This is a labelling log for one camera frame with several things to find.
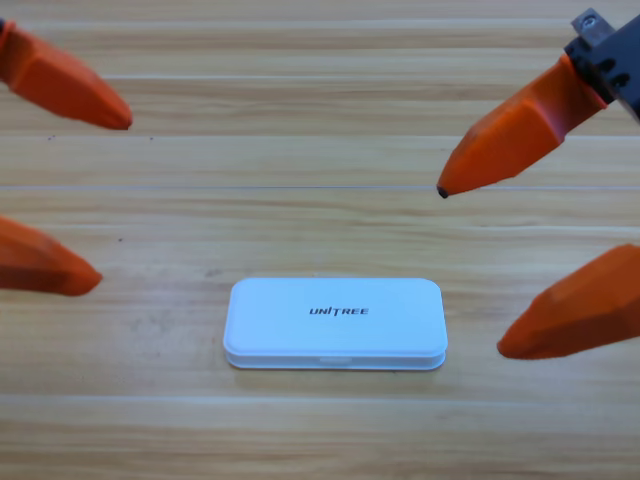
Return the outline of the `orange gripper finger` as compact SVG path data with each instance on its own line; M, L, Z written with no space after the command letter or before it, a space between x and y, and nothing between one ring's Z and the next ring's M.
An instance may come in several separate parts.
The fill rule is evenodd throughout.
M103 276L50 235L1 218L1 288L80 296Z
M617 246L534 298L497 343L511 359L569 356L639 335L639 248Z
M127 130L129 105L78 58L1 21L1 82L19 97L57 116L111 130Z

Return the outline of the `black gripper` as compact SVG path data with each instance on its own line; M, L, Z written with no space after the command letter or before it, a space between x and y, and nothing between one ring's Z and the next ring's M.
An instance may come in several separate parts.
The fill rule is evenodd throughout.
M519 175L606 104L639 122L639 16L615 29L589 8L571 25L567 55L467 131L438 179L441 197Z

